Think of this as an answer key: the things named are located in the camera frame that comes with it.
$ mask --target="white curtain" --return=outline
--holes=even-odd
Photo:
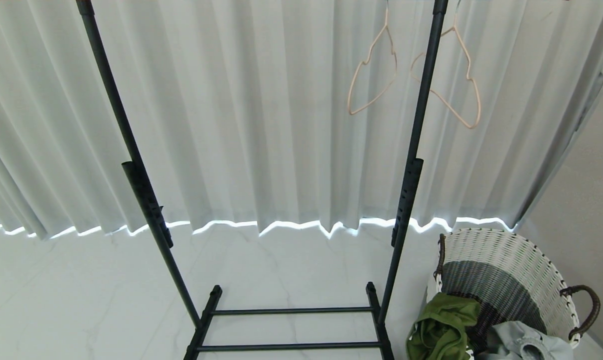
[[[395,218],[431,1],[390,1],[399,71],[356,116],[347,93],[384,24],[385,0],[96,0],[96,22],[167,221]],[[451,1],[445,28],[452,25]],[[412,216],[514,224],[548,171],[551,140],[600,36],[603,0],[462,0],[482,119],[466,129],[430,96]],[[423,60],[416,64],[421,75]],[[388,39],[354,107],[393,74]],[[432,88],[475,118],[466,58],[441,40]],[[0,0],[0,224],[49,237],[145,223],[128,153],[72,0]]]

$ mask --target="white marble floor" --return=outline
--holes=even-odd
[[[409,233],[391,301],[395,358],[418,316],[437,235]],[[393,248],[391,229],[362,224],[327,238],[317,227],[213,225],[172,228],[173,253],[198,310],[215,284],[218,309],[367,306],[366,283],[381,297]],[[181,360],[194,333],[150,232],[62,235],[40,241],[0,231],[0,360]],[[361,314],[214,319],[206,345],[375,340]],[[596,350],[577,359],[603,359]],[[380,359],[379,351],[205,353],[199,359]]]

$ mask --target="gray woven section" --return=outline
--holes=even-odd
[[[443,265],[441,286],[446,294],[481,303],[477,325],[469,329],[476,352],[484,350],[486,333],[504,321],[521,321],[546,334],[539,307],[528,291],[502,269],[476,261],[452,261]]]

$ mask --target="green clothing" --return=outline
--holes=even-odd
[[[466,327],[477,324],[480,303],[439,292],[427,303],[406,340],[410,360],[468,360]]]

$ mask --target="laundry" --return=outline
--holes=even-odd
[[[466,327],[477,324],[480,303],[437,293],[427,303],[406,340],[411,360],[468,360]]]
[[[507,321],[487,332],[488,349],[477,360],[573,360],[573,349],[521,321]]]

